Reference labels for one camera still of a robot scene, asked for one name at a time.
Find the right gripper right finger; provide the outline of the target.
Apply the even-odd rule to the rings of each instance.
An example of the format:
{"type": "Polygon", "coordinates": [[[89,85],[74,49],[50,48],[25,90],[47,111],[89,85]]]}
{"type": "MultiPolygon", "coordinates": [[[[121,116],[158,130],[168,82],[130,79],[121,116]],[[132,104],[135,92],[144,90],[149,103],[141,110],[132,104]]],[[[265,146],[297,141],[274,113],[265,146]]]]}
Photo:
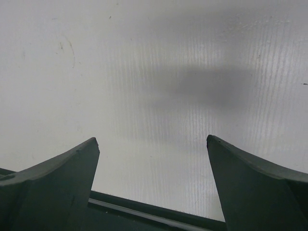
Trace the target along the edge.
{"type": "Polygon", "coordinates": [[[306,231],[308,175],[213,135],[207,151],[229,231],[306,231]]]}

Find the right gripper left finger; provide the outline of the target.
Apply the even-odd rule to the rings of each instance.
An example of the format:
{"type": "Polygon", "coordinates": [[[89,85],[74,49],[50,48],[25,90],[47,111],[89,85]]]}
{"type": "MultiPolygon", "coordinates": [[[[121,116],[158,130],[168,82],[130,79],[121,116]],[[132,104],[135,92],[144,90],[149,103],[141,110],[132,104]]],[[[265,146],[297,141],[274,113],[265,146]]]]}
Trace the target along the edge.
{"type": "Polygon", "coordinates": [[[2,231],[81,230],[99,160],[95,137],[30,168],[0,176],[2,231]]]}

